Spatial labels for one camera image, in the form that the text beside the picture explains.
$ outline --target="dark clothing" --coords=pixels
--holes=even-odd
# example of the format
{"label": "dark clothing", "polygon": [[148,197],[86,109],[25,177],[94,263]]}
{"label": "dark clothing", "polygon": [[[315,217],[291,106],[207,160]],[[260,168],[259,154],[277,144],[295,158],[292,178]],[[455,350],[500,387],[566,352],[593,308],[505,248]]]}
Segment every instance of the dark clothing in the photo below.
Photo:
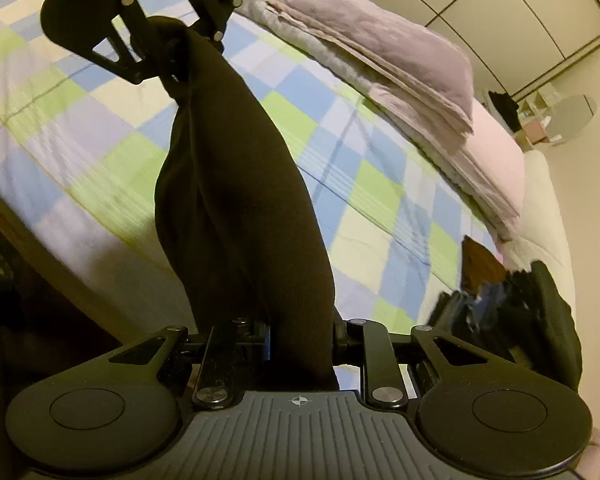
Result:
{"label": "dark clothing", "polygon": [[489,92],[489,98],[509,129],[513,133],[519,132],[522,126],[518,119],[518,103],[509,94],[498,94],[492,91]]}
{"label": "dark clothing", "polygon": [[155,224],[199,332],[263,310],[270,381],[337,389],[331,365],[334,284],[309,193],[285,141],[240,75],[177,20],[179,110],[155,189]]}
{"label": "dark clothing", "polygon": [[577,391],[582,349],[571,309],[542,262],[479,294],[443,294],[429,323]]}

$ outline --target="folded blanket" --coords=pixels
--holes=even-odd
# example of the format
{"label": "folded blanket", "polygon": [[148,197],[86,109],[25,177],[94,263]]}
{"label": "folded blanket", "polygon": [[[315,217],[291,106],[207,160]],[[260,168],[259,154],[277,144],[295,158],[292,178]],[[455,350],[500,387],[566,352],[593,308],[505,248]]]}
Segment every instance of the folded blanket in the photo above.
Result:
{"label": "folded blanket", "polygon": [[412,95],[378,70],[382,67],[377,63],[362,60],[359,52],[355,56],[283,18],[269,0],[244,0],[238,12],[307,52],[378,104],[450,181],[477,202],[502,240],[516,237],[525,189],[524,157],[511,136],[475,99],[473,135],[462,137],[450,128],[440,129],[441,121],[431,121],[410,107]]}
{"label": "folded blanket", "polygon": [[384,75],[379,104],[390,100],[412,127],[426,125],[451,140],[472,132],[471,63],[449,40],[369,0],[268,2],[281,18]]}

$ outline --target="black circular pad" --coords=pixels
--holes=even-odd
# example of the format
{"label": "black circular pad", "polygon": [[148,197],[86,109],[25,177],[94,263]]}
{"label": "black circular pad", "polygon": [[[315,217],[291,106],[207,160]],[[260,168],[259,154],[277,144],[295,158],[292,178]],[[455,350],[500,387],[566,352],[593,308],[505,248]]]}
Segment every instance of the black circular pad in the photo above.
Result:
{"label": "black circular pad", "polygon": [[101,388],[62,394],[49,409],[51,418],[69,430],[96,430],[114,422],[125,411],[125,399]]}
{"label": "black circular pad", "polygon": [[544,422],[546,408],[540,400],[524,392],[497,390],[475,399],[474,415],[493,430],[525,433]]}
{"label": "black circular pad", "polygon": [[51,41],[81,52],[111,33],[111,20],[117,15],[118,0],[45,0],[40,24]]}
{"label": "black circular pad", "polygon": [[117,472],[159,452],[180,427],[175,398],[155,380],[92,381],[78,389],[74,378],[58,377],[18,394],[5,418],[13,443],[45,469],[67,476]]}
{"label": "black circular pad", "polygon": [[557,472],[579,457],[592,428],[578,394],[504,360],[444,368],[416,417],[437,452],[487,478]]}

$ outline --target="round joint pad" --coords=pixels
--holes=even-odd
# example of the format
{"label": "round joint pad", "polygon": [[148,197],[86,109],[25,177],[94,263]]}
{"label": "round joint pad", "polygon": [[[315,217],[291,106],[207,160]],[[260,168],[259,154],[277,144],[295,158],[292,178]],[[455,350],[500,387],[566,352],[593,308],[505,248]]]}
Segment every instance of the round joint pad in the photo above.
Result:
{"label": "round joint pad", "polygon": [[492,430],[525,433],[546,420],[546,407],[532,395],[516,390],[497,390],[475,399],[474,415]]}
{"label": "round joint pad", "polygon": [[101,388],[86,388],[61,395],[49,413],[69,430],[96,430],[116,421],[125,411],[125,399]]}

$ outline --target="crosshair logo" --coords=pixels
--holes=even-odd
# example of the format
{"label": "crosshair logo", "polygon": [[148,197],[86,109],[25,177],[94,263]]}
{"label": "crosshair logo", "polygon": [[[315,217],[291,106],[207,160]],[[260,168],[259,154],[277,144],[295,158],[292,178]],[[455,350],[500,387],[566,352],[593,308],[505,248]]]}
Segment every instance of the crosshair logo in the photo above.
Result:
{"label": "crosshair logo", "polygon": [[291,399],[290,402],[294,403],[296,406],[304,406],[306,403],[311,401],[302,395],[298,395],[297,397]]}

